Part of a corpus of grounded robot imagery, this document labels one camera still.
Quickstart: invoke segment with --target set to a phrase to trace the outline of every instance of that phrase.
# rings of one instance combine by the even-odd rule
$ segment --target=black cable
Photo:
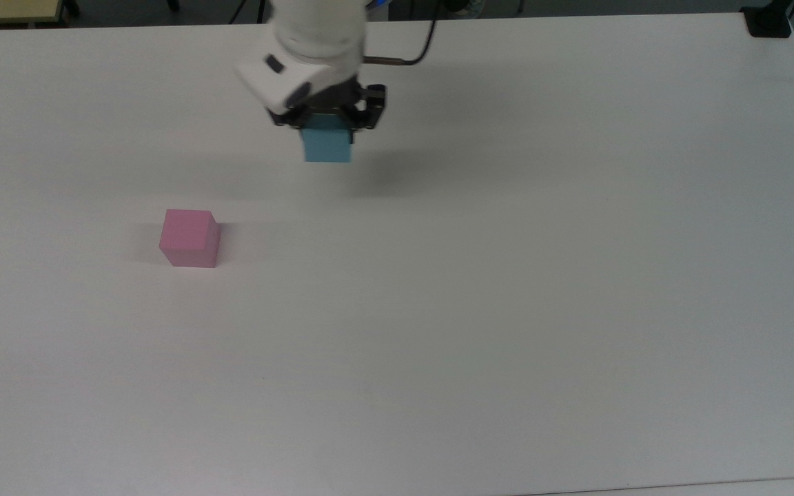
[[[265,16],[265,0],[259,0],[259,10],[256,11],[256,24],[262,24],[262,18]]]
[[[440,14],[440,0],[434,3],[434,15],[431,19],[431,28],[428,29],[428,38],[425,40],[425,47],[422,48],[422,53],[419,54],[415,59],[412,60],[405,60],[403,61],[403,65],[416,65],[422,60],[425,60],[425,56],[428,55],[428,48],[431,47],[431,40],[434,39],[434,30],[437,29],[437,18]]]
[[[379,65],[416,65],[422,62],[422,60],[425,60],[425,56],[428,55],[428,48],[431,47],[431,40],[434,39],[434,30],[437,29],[437,18],[440,15],[440,3],[441,0],[437,0],[434,4],[434,15],[431,17],[431,28],[428,29],[428,38],[425,40],[425,47],[422,48],[422,53],[419,54],[419,56],[412,60],[397,59],[396,57],[390,56],[365,56],[363,57],[363,63],[378,63]]]
[[[234,20],[237,19],[237,15],[241,13],[241,9],[243,9],[243,4],[247,3],[247,0],[241,0],[239,5],[237,6],[237,10],[234,11],[234,15],[232,19],[229,21],[229,24],[234,24]]]

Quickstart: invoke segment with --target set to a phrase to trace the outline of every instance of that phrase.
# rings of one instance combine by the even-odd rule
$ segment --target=table surface
[[[0,494],[794,477],[794,37],[444,22],[318,164],[234,73],[258,35],[0,32]],[[168,266],[167,208],[220,267]]]
[[[0,23],[56,22],[62,0],[0,0]]]
[[[601,492],[573,493],[602,496]],[[794,496],[794,479],[610,490],[607,496]]]

